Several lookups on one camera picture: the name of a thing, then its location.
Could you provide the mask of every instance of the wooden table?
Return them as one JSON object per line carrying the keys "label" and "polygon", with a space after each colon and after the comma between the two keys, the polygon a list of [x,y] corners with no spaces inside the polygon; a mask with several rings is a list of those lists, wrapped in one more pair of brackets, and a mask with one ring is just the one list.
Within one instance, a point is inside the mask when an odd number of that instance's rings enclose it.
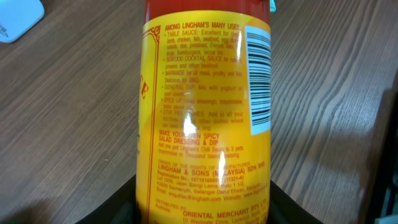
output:
{"label": "wooden table", "polygon": [[[0,220],[74,223],[136,172],[143,1],[42,0],[0,45]],[[366,207],[398,67],[398,1],[281,0],[272,180],[325,223]]]}

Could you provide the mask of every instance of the barcode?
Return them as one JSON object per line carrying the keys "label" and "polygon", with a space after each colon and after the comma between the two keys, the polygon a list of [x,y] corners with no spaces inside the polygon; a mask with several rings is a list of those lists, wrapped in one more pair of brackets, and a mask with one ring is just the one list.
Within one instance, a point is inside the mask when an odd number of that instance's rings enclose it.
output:
{"label": "barcode", "polygon": [[257,27],[245,30],[251,134],[255,135],[271,127],[271,36]]}

